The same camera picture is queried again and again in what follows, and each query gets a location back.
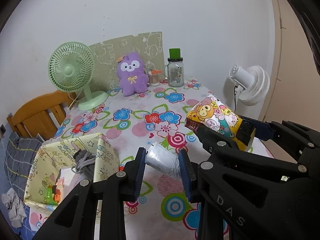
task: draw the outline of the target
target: snack bag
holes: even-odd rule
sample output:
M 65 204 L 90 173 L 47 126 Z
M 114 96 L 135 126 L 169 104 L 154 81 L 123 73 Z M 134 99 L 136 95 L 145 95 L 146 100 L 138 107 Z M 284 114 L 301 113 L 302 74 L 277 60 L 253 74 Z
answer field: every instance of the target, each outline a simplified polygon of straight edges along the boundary
M 201 124 L 231 138 L 242 151 L 250 149 L 256 132 L 252 124 L 241 119 L 212 94 L 187 113 L 185 127 L 195 131 Z

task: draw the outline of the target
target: wooden chair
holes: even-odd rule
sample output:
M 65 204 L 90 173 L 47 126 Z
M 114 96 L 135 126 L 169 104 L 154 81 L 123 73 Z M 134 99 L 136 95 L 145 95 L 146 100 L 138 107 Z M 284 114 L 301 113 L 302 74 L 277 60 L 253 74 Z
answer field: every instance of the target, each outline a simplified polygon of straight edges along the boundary
M 14 116 L 8 116 L 7 121 L 13 131 L 25 138 L 29 138 L 30 135 L 36 137 L 39 133 L 45 140 L 48 140 L 56 134 L 58 129 L 47 110 L 52 111 L 61 125 L 66 117 L 62 103 L 70 106 L 72 101 L 67 93 L 57 90 L 54 93 L 39 96 L 25 103 Z

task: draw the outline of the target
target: plush toy eye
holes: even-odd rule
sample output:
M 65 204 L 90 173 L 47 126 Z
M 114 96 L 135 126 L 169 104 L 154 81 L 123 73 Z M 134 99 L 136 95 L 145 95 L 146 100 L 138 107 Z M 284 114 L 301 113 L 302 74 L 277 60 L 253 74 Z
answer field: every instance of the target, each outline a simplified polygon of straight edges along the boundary
M 133 68 L 137 68 L 137 67 L 140 66 L 140 63 L 139 63 L 138 60 L 134 60 L 134 61 L 131 62 L 131 65 L 132 65 Z
M 127 68 L 128 68 L 128 63 L 122 62 L 122 64 L 121 64 L 121 70 L 122 70 L 122 71 L 127 71 Z

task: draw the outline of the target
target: green fan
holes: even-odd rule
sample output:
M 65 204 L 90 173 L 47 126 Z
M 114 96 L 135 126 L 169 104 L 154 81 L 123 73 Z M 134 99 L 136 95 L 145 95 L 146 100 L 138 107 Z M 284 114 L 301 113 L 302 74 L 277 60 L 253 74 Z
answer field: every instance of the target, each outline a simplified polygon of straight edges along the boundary
M 102 104 L 108 94 L 91 92 L 89 82 L 94 70 L 94 59 L 90 49 L 79 42 L 67 42 L 52 54 L 48 73 L 51 82 L 61 91 L 71 93 L 83 89 L 85 97 L 79 101 L 80 111 L 86 111 Z

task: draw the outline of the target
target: glass jar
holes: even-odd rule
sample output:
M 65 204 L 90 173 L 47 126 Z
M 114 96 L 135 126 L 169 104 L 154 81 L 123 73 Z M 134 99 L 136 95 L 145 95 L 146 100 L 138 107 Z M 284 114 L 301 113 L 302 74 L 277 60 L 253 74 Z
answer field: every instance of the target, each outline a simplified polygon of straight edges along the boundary
M 168 78 L 169 86 L 182 87 L 184 84 L 182 58 L 178 58 L 178 59 L 168 58 L 168 62 L 169 63 L 164 66 L 164 68 L 167 68 L 168 76 L 166 76 L 165 70 L 164 70 L 164 76 Z

